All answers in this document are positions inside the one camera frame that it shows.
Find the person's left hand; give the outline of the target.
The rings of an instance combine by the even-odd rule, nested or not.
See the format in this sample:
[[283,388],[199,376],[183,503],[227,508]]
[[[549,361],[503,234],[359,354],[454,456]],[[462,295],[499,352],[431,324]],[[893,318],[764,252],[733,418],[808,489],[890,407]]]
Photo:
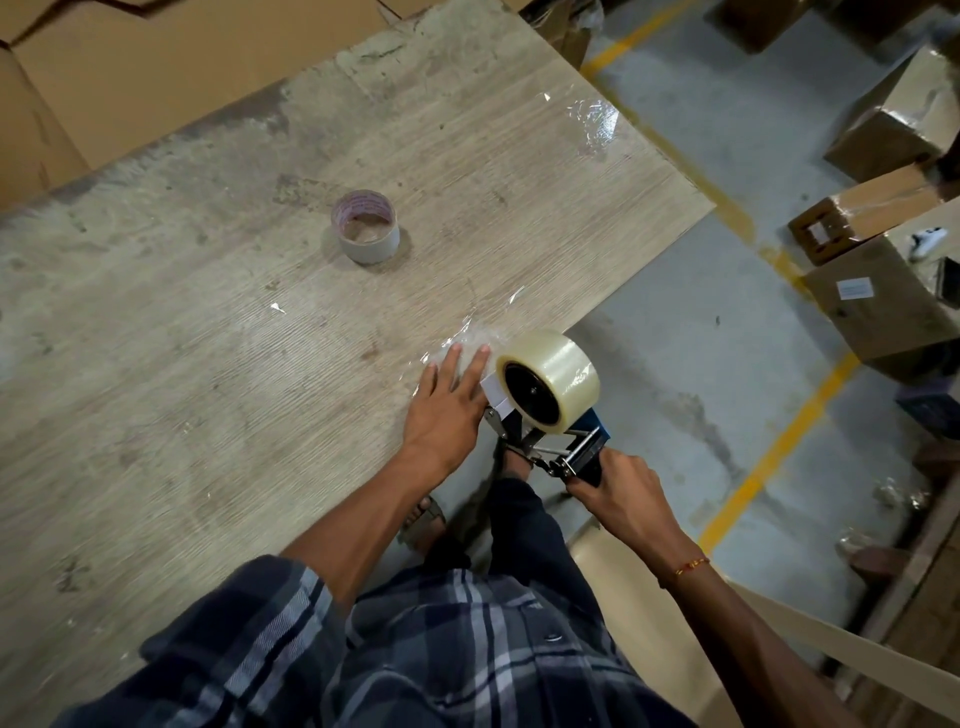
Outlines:
[[402,453],[412,455],[430,488],[452,475],[473,451],[487,398],[481,386],[465,391],[465,373],[458,375],[461,346],[450,347],[438,366],[438,385],[426,400],[417,401],[417,389],[404,422]]

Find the clear tape strip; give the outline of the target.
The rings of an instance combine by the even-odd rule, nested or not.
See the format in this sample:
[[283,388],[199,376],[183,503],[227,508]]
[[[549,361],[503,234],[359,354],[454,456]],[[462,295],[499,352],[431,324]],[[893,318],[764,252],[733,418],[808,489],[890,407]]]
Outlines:
[[438,342],[428,345],[416,361],[422,367],[430,364],[440,366],[450,348],[459,345],[461,347],[461,358],[457,365],[457,374],[462,376],[474,360],[477,351],[482,347],[487,347],[488,357],[481,373],[481,380],[483,380],[495,370],[497,356],[502,352],[506,343],[507,340],[501,335],[501,331],[473,314],[468,314],[462,319],[455,331],[443,334]]

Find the blue tape dispenser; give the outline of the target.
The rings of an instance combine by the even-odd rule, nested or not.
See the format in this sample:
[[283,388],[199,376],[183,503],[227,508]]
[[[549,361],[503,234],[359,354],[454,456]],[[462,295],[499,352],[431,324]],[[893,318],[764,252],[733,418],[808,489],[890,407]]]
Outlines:
[[509,397],[518,394],[522,405],[532,407],[533,415],[546,415],[550,424],[557,423],[560,399],[543,379],[522,365],[510,365],[507,384],[502,384],[493,372],[481,380],[480,386],[487,400],[484,418],[506,449],[523,456],[551,478],[578,479],[599,487],[603,475],[599,455],[610,434],[594,408],[584,409],[561,431],[569,438],[562,448],[544,446],[547,432],[529,418],[529,411],[514,405]]

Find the person's left forearm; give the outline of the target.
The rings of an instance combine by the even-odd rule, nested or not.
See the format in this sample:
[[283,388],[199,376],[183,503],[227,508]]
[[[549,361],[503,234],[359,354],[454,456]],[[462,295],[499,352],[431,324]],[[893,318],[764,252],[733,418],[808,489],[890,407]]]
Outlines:
[[407,517],[454,471],[439,455],[404,445],[280,556],[314,572],[340,611],[348,613]]

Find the person's right forearm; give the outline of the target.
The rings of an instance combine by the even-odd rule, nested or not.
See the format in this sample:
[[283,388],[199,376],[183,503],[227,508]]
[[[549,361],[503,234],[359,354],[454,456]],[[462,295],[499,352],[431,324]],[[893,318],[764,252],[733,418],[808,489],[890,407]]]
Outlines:
[[[645,561],[655,577],[704,555],[681,531]],[[787,643],[711,565],[666,589],[721,680],[744,728],[864,728]]]

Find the orange thread wristband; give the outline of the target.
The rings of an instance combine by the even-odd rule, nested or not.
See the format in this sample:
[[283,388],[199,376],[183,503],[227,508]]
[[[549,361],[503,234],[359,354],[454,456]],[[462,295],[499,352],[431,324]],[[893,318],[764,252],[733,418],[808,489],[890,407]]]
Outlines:
[[706,555],[701,555],[696,559],[690,559],[681,564],[675,564],[666,568],[661,575],[656,577],[659,588],[669,590],[676,586],[682,576],[695,572],[705,565],[712,564],[712,559]]

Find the grey sandal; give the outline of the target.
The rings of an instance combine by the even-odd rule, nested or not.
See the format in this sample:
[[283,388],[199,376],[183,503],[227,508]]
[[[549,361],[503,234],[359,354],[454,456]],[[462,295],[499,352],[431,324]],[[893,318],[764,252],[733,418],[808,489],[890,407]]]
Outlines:
[[447,519],[436,499],[428,494],[402,523],[397,540],[413,552],[425,554],[447,531]]

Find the flat cardboard piece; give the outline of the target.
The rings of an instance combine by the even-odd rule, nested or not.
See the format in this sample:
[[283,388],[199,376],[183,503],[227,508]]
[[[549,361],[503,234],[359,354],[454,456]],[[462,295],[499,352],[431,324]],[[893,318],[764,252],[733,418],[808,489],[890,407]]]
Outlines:
[[[700,728],[742,728],[690,626],[642,561],[594,517],[569,546],[602,607],[608,630],[641,678]],[[781,636],[893,694],[896,705],[889,717],[864,722],[878,728],[960,728],[960,676],[736,582],[728,584]]]

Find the plaid shirt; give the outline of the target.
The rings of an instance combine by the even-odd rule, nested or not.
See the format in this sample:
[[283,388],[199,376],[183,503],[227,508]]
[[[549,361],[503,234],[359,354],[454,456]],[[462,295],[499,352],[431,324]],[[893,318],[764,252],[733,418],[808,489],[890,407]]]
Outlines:
[[302,563],[258,557],[51,728],[697,728],[602,619],[553,589],[408,568],[348,616]]

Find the crumpled clear tape piece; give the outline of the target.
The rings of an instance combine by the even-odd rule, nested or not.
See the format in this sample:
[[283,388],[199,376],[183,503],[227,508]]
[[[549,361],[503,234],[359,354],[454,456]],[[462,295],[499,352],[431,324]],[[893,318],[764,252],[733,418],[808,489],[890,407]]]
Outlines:
[[618,135],[620,111],[608,99],[577,99],[565,107],[566,136],[582,156],[601,156]]

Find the wooden pallet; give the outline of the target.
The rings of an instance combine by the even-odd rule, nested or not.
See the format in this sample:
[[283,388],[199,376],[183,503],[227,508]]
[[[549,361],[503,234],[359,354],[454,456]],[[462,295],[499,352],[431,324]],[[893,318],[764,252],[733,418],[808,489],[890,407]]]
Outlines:
[[960,472],[857,636],[899,658],[880,677],[871,660],[836,673],[838,696],[867,728],[960,728]]

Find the large labelled cardboard box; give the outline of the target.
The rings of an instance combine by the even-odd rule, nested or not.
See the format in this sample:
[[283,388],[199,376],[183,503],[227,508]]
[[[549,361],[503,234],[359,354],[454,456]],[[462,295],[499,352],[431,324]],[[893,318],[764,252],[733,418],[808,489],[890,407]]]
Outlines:
[[[918,263],[910,237],[944,227],[948,235]],[[846,346],[870,369],[897,382],[921,378],[960,345],[960,310],[942,305],[938,261],[960,261],[960,196],[814,268],[803,283]]]

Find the long cardboard box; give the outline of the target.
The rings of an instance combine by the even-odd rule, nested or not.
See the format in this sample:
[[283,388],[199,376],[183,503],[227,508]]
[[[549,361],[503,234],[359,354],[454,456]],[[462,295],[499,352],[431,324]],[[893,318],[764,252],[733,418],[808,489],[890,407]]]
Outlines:
[[826,197],[787,224],[815,266],[960,196],[960,177],[909,164]]

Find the white small device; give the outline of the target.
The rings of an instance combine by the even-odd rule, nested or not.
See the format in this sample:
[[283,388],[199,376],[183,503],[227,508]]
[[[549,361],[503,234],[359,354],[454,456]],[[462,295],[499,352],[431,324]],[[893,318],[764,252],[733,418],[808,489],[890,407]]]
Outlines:
[[919,263],[929,258],[948,234],[949,230],[940,225],[920,229],[912,233],[908,261]]

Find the taped brown cardboard box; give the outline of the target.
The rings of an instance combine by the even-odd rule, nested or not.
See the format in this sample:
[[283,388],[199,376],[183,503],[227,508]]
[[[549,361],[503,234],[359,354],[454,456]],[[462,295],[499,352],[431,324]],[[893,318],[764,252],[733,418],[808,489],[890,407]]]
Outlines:
[[823,154],[858,183],[930,166],[960,135],[960,67],[924,45],[864,94]]

